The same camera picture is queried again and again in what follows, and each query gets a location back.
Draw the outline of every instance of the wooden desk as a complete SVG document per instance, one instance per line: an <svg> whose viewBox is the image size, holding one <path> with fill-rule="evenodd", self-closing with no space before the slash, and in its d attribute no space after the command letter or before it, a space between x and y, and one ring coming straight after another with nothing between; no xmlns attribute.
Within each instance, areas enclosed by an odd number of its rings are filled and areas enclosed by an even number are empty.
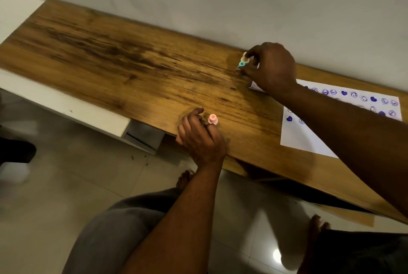
<svg viewBox="0 0 408 274"><path fill-rule="evenodd" d="M217 114L229 155L401 221L397 210L339 159L280 145L283 106L235 74L243 50L47 0L0 46L0 65L35 81L176 134L202 106ZM297 65L298 78L408 94Z"/></svg>

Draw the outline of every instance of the person's right arm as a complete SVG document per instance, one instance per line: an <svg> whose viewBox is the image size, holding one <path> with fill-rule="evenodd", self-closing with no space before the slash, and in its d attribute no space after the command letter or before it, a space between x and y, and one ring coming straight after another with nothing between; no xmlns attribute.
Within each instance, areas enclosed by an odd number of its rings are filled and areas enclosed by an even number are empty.
<svg viewBox="0 0 408 274"><path fill-rule="evenodd" d="M408 125L296 83L295 60L280 44L264 43L247 75L309 128L368 186L408 217Z"/></svg>

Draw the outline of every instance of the person's left arm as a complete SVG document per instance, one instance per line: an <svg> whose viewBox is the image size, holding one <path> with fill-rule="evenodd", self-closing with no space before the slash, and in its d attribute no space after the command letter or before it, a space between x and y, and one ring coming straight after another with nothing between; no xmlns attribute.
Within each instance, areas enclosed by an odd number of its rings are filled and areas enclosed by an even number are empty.
<svg viewBox="0 0 408 274"><path fill-rule="evenodd" d="M177 142L198 169L169 212L132 252L121 274L207 272L215 192L226 143L215 125L200 122L203 109L183 117Z"/></svg>

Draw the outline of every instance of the white wall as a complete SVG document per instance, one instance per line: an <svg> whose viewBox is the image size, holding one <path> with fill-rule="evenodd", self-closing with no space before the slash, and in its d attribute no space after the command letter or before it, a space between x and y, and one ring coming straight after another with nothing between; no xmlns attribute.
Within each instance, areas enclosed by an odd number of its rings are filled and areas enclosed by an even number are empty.
<svg viewBox="0 0 408 274"><path fill-rule="evenodd" d="M64 0L408 91L408 0Z"/></svg>

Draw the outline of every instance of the bare foot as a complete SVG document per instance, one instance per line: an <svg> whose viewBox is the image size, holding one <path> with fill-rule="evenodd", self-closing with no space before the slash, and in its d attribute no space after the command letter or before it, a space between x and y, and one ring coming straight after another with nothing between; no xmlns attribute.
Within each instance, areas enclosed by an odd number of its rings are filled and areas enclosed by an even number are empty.
<svg viewBox="0 0 408 274"><path fill-rule="evenodd" d="M186 170L181 173L179 180L177 181L176 187L181 190L186 189L187 184L193 179L195 173L193 171Z"/></svg>
<svg viewBox="0 0 408 274"><path fill-rule="evenodd" d="M318 215L314 215L312 219L310 220L306 253L303 258L302 264L300 265L297 271L298 274L309 274L312 272L313 262L315 261L314 260L315 258L314 248L315 248L317 238L319 237L320 232L322 230L331 229L329 223L326 222L322 226L320 226L321 223L322 223L321 217Z"/></svg>

